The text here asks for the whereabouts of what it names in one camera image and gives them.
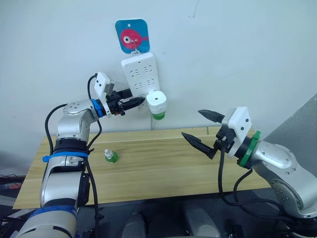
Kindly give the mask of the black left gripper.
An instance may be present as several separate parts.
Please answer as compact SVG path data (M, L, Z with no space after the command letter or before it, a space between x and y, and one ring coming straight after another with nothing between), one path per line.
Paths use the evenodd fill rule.
M129 101L121 102L123 98L131 98L132 93L130 89L124 89L121 91L116 92L115 90L112 91L110 95L106 96L106 103L109 107L109 110L112 115L125 115L124 110L129 110L135 108L141 104L143 104L145 98L144 97L136 97L132 98Z

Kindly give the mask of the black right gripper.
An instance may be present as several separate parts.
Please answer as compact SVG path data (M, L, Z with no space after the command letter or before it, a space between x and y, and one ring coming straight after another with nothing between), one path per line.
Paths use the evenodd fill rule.
M222 123L222 120L225 117L223 114L210 110L198 110L198 113L215 123ZM223 125L216 134L216 141L213 144L213 148L211 148L193 135L184 132L181 132L181 134L192 147L204 153L210 159L213 159L216 152L218 150L221 151L223 147L225 148L225 152L229 153L234 144L234 138L236 137L234 129Z

